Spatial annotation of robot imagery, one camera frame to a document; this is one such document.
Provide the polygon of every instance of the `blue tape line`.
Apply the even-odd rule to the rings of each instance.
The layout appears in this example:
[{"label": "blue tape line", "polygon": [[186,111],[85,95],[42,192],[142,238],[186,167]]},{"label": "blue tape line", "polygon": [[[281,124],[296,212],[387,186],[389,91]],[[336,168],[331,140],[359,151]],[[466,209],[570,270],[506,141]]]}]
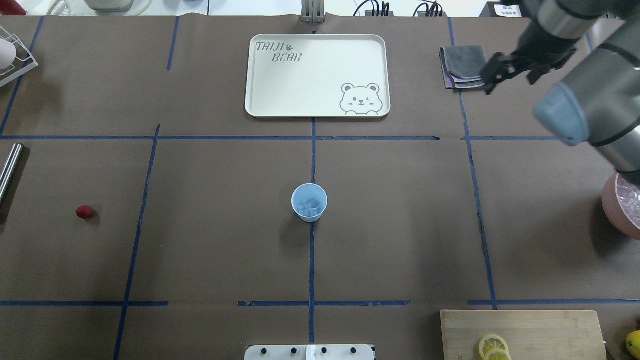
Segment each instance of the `blue tape line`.
[{"label": "blue tape line", "polygon": [[587,40],[587,47],[589,48],[589,54],[593,52],[593,44],[591,43],[591,35],[587,32],[584,35],[584,38]]},{"label": "blue tape line", "polygon": [[[120,307],[122,301],[0,301],[0,306],[95,306],[95,307]],[[135,307],[166,307],[168,301],[136,301],[129,306]]]},{"label": "blue tape line", "polygon": [[522,140],[522,141],[549,141],[559,140],[555,136],[465,136],[460,140]]},{"label": "blue tape line", "polygon": [[318,136],[317,140],[440,140],[437,136]]},{"label": "blue tape line", "polygon": [[458,92],[458,95],[460,97],[460,110],[462,111],[462,117],[465,120],[465,135],[466,135],[466,142],[467,142],[467,153],[469,156],[469,166],[471,167],[471,178],[474,182],[474,197],[476,198],[476,210],[477,210],[477,214],[478,214],[478,219],[480,220],[480,231],[481,231],[481,236],[482,236],[482,243],[483,243],[483,251],[484,251],[484,265],[486,267],[486,278],[487,281],[489,282],[489,294],[491,296],[491,301],[492,301],[492,308],[494,310],[498,309],[498,305],[495,302],[495,287],[493,285],[493,274],[491,271],[491,258],[489,257],[489,246],[487,244],[486,241],[486,230],[484,228],[484,216],[482,213],[482,204],[480,202],[480,190],[478,187],[478,180],[477,180],[477,176],[476,176],[476,164],[474,163],[474,156],[473,156],[473,150],[471,148],[471,140],[470,140],[470,134],[469,134],[469,124],[467,121],[467,111],[465,109],[465,104],[462,101],[462,92]]},{"label": "blue tape line", "polygon": [[406,306],[409,300],[391,301],[316,301],[316,306]]},{"label": "blue tape line", "polygon": [[171,71],[171,64],[173,63],[173,50],[175,50],[175,39],[178,37],[178,25],[180,24],[180,17],[175,17],[175,25],[173,26],[173,40],[171,41],[171,50],[169,51],[169,62],[166,64],[166,69]]},{"label": "blue tape line", "polygon": [[136,257],[138,256],[138,245],[140,244],[140,234],[142,232],[142,220],[145,217],[145,209],[147,207],[147,196],[149,191],[149,181],[151,180],[151,171],[154,167],[156,158],[156,149],[158,145],[158,134],[160,133],[160,124],[156,128],[154,135],[154,144],[151,147],[151,157],[149,158],[149,168],[147,169],[147,180],[145,181],[145,191],[142,195],[142,203],[140,205],[140,215],[138,217],[138,228],[136,229],[136,240],[133,243],[133,251],[131,252],[131,263],[129,265],[129,276],[127,277],[127,287],[124,292],[124,304],[120,313],[120,326],[118,326],[118,337],[116,338],[116,346],[113,351],[113,359],[117,360],[120,355],[120,345],[122,343],[122,333],[124,332],[124,324],[127,319],[127,306],[129,305],[129,296],[131,295],[131,284],[133,283],[133,273],[136,268]]},{"label": "blue tape line", "polygon": [[266,306],[309,306],[309,301],[239,301],[239,307],[266,307]]},{"label": "blue tape line", "polygon": [[309,343],[316,343],[315,331],[315,307],[316,307],[316,223],[311,223],[310,251],[309,251]]},{"label": "blue tape line", "polygon": [[456,37],[453,35],[453,21],[450,17],[447,17],[449,20],[449,38],[451,39],[451,46],[456,46]]},{"label": "blue tape line", "polygon": [[316,183],[316,118],[311,119],[311,183]]},{"label": "blue tape line", "polygon": [[[636,299],[527,299],[527,300],[496,300],[498,305],[590,305],[590,304],[640,304]],[[491,300],[470,300],[467,305],[491,305]]]},{"label": "blue tape line", "polygon": [[3,135],[0,140],[153,140],[153,136]]},{"label": "blue tape line", "polygon": [[[33,34],[33,39],[31,40],[31,45],[29,46],[29,51],[33,52],[33,48],[36,45],[36,41],[38,40],[38,35],[40,34],[40,29],[42,28],[42,23],[44,22],[44,16],[40,17],[40,21],[38,21],[38,27],[36,28],[36,32]],[[4,113],[4,118],[2,120],[2,125],[0,125],[0,135],[4,133],[4,128],[6,127],[6,123],[9,120],[9,114],[11,113],[11,109],[13,108],[13,103],[15,102],[15,97],[18,95],[18,89],[20,88],[20,84],[22,84],[22,76],[18,78],[15,82],[15,88],[13,88],[13,93],[11,95],[11,99],[9,100],[9,105],[6,107],[6,112]]]},{"label": "blue tape line", "polygon": [[164,135],[160,140],[311,140],[311,136],[181,136]]}]

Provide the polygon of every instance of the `white wire rack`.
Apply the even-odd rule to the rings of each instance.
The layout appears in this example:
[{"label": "white wire rack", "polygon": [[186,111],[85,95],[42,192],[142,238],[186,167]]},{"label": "white wire rack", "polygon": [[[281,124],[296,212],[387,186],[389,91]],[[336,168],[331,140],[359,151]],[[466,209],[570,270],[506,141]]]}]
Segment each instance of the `white wire rack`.
[{"label": "white wire rack", "polygon": [[17,36],[9,34],[2,26],[0,26],[0,30],[0,37],[16,47],[13,64],[6,69],[0,70],[0,87],[2,87],[35,69],[38,66],[38,62]]}]

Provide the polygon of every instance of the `red object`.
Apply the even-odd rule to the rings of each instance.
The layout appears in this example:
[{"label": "red object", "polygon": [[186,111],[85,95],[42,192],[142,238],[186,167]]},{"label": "red object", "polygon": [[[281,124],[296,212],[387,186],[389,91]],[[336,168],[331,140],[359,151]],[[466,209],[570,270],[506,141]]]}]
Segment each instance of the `red object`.
[{"label": "red object", "polygon": [[0,15],[27,15],[16,0],[0,0]]},{"label": "red object", "polygon": [[93,209],[91,208],[91,206],[81,206],[76,210],[76,215],[79,218],[83,218],[83,219],[88,219],[91,218],[93,216]]}]

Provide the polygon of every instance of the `lemon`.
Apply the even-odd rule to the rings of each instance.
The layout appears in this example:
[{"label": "lemon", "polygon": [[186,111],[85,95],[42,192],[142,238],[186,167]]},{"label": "lemon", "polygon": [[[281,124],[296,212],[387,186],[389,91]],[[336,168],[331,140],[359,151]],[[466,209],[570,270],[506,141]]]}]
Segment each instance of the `lemon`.
[{"label": "lemon", "polygon": [[511,355],[509,355],[508,351],[501,348],[495,348],[489,351],[489,353],[483,357],[483,360],[511,360]]},{"label": "lemon", "polygon": [[[489,334],[482,339],[480,339],[480,344],[478,345],[478,352],[480,353],[480,357],[485,359],[485,357],[489,354],[491,350],[504,350],[504,352],[509,355],[509,347],[507,346],[507,342],[504,341],[503,338],[497,336],[495,334]],[[500,357],[496,357],[492,360],[499,360]]]},{"label": "lemon", "polygon": [[634,358],[640,360],[640,331],[634,331],[627,335],[627,350],[634,356]]}]

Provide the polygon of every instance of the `bear drawing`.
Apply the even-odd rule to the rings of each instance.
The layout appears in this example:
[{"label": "bear drawing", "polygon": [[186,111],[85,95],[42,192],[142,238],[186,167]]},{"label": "bear drawing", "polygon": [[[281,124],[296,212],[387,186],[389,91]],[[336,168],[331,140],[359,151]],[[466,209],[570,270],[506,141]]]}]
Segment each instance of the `bear drawing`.
[{"label": "bear drawing", "polygon": [[342,86],[342,101],[340,108],[345,115],[369,115],[378,114],[382,110],[380,96],[380,86],[369,84],[367,86],[353,86],[344,84]]}]

